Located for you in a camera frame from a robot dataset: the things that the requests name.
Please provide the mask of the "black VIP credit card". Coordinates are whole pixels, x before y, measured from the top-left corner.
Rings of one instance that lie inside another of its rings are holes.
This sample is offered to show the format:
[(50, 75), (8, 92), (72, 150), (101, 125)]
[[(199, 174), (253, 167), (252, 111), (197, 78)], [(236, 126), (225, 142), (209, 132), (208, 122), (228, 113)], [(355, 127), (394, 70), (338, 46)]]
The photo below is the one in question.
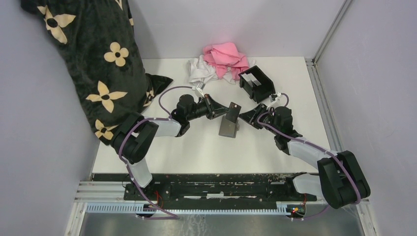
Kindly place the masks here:
[(231, 102), (229, 105), (229, 111), (226, 114), (226, 120), (236, 123), (238, 120), (240, 111), (241, 111), (241, 106), (234, 102)]

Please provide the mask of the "grey leather card holder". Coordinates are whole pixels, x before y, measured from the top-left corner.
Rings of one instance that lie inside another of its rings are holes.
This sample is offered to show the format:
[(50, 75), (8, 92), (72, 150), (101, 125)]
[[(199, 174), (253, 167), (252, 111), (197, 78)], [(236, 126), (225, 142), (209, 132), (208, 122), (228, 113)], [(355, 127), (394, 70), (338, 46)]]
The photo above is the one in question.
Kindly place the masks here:
[(219, 136), (227, 137), (227, 138), (235, 138), (237, 132), (239, 130), (239, 122), (230, 121), (226, 119), (226, 116), (222, 117), (220, 128), (219, 128)]

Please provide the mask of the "black plastic card box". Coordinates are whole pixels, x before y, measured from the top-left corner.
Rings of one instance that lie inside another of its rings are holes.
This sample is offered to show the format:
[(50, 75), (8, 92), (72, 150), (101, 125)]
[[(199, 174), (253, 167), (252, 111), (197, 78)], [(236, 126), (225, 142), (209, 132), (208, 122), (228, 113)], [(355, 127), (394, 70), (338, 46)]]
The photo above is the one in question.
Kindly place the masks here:
[[(251, 87), (241, 76), (243, 73), (252, 73), (261, 82), (261, 85)], [(270, 95), (276, 93), (273, 81), (257, 65), (239, 73), (238, 76), (240, 78), (239, 86), (243, 88), (249, 95), (249, 98), (256, 103), (261, 103)]]

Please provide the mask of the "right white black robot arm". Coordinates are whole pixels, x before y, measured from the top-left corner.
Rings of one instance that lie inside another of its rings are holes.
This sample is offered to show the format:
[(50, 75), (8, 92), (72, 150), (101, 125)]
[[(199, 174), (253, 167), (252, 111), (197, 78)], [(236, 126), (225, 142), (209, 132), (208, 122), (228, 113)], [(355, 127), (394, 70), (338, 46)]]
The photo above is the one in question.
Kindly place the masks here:
[(293, 126), (292, 110), (264, 104), (242, 113), (239, 118), (256, 129), (266, 129), (274, 135), (277, 148), (314, 167), (318, 172), (300, 172), (286, 178), (284, 195), (291, 201), (303, 194), (324, 199), (330, 207), (339, 209), (359, 204), (371, 195), (367, 179), (356, 159), (348, 150), (337, 152), (317, 145), (298, 133)]

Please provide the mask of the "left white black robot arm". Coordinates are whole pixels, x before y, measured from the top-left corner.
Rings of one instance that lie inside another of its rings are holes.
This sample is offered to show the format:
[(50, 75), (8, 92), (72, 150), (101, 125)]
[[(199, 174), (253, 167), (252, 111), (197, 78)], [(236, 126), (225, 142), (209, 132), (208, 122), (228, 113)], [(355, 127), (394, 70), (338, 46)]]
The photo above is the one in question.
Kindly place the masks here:
[(149, 200), (155, 193), (146, 161), (154, 138), (181, 137), (190, 128), (190, 121), (201, 117), (212, 120), (229, 111), (229, 107), (216, 102), (209, 94), (203, 95), (197, 102), (192, 95), (185, 94), (179, 98), (168, 118), (146, 118), (140, 113), (131, 114), (117, 128), (111, 139), (111, 147), (125, 164), (132, 182), (137, 185), (136, 194), (143, 200)]

